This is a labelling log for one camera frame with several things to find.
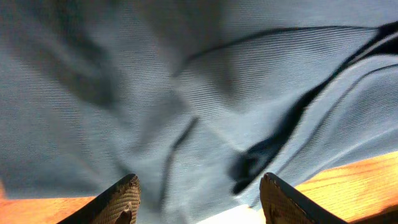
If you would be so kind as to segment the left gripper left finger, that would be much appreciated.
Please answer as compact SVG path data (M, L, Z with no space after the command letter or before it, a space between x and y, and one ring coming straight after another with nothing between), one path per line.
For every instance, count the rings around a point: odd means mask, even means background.
M59 224L136 224L140 204L139 179L128 174Z

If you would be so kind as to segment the blue polo shirt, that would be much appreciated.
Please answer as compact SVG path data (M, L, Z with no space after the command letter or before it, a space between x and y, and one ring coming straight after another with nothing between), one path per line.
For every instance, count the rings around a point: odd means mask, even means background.
M397 150L397 2L2 1L9 198L97 195L197 223Z

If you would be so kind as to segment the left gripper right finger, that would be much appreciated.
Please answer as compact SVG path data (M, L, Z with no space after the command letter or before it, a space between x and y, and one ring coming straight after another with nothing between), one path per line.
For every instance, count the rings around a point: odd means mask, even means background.
M271 172L259 189L267 224L346 224Z

